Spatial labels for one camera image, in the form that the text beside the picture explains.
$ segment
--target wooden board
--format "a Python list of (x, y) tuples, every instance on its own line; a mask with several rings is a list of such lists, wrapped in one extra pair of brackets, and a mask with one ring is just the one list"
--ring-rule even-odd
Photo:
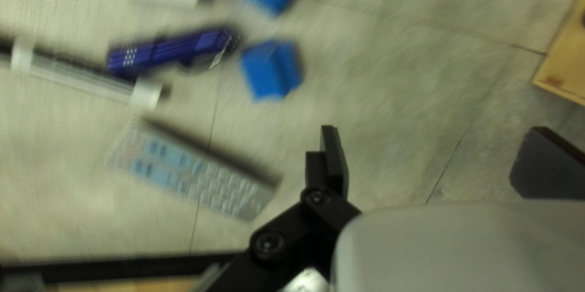
[(58, 284), (47, 286), (47, 292), (190, 292), (196, 284), (195, 277), (166, 279), (141, 279)]
[(584, 20), (585, 0), (576, 0), (532, 83), (585, 106)]

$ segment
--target remote control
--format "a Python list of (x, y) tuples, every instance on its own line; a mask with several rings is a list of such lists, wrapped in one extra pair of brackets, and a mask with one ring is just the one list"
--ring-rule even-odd
[(274, 197), (269, 184), (140, 120), (128, 124), (106, 165), (247, 221)]

